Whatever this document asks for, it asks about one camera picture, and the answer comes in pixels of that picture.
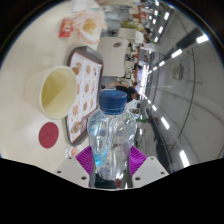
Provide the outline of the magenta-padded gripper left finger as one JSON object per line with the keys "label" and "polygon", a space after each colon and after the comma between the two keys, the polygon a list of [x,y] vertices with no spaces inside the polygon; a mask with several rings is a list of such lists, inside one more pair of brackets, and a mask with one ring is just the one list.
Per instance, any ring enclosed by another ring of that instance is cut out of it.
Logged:
{"label": "magenta-padded gripper left finger", "polygon": [[94,159],[88,146],[75,157],[68,156],[54,172],[55,175],[76,185],[89,188],[94,180]]}

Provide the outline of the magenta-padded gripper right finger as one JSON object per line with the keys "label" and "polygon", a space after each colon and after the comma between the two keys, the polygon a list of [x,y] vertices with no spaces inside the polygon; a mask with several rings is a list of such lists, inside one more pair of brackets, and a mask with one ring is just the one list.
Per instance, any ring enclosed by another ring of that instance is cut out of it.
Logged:
{"label": "magenta-padded gripper right finger", "polygon": [[147,157],[136,147],[130,151],[129,173],[134,188],[143,187],[168,175],[156,157]]}

